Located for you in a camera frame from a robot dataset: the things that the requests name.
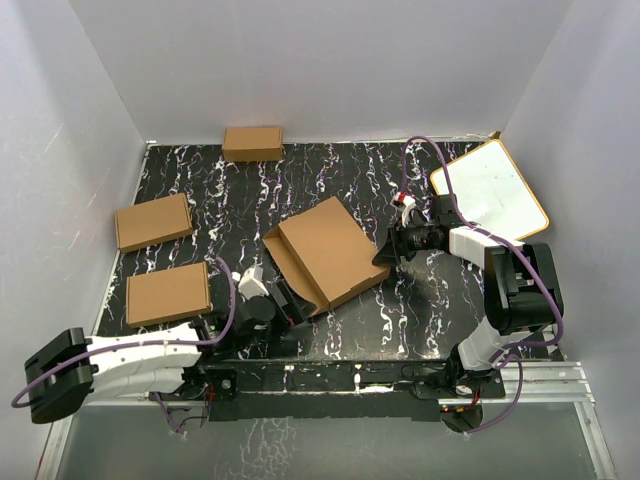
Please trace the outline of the large cardboard box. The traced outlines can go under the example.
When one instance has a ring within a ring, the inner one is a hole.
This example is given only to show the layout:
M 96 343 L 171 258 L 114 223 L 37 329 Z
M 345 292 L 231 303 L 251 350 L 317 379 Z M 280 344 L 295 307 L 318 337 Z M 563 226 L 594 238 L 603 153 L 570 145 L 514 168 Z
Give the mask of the large cardboard box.
M 316 316 L 385 281 L 376 246 L 336 197 L 269 230 L 263 243 L 293 292 L 314 305 Z

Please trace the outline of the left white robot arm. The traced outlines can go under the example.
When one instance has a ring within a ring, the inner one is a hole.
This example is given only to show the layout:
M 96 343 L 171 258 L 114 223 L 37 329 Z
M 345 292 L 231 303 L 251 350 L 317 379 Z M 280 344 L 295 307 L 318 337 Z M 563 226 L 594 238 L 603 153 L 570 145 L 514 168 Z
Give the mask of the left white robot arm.
M 120 337 L 87 336 L 80 328 L 62 332 L 25 362 L 27 385 L 13 407 L 28 409 L 39 425 L 69 417 L 96 400 L 175 391 L 194 399 L 207 383 L 196 366 L 281 337 L 315 310 L 284 280 L 267 287 L 246 275 L 235 282 L 234 293 L 221 332 L 191 322 Z

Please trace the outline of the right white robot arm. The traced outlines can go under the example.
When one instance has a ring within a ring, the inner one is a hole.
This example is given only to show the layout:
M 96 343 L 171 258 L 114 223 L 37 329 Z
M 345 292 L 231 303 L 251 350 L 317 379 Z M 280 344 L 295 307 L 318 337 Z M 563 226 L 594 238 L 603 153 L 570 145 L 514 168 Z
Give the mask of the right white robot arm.
M 502 239 L 463 220 L 451 194 L 434 199 L 431 219 L 406 193 L 396 194 L 392 204 L 399 218 L 388 228 L 374 265 L 398 266 L 420 251 L 438 250 L 483 272 L 482 321 L 452 348 L 442 369 L 421 378 L 431 388 L 469 396 L 512 349 L 526 345 L 533 333 L 562 319 L 564 306 L 551 250 L 543 243 Z

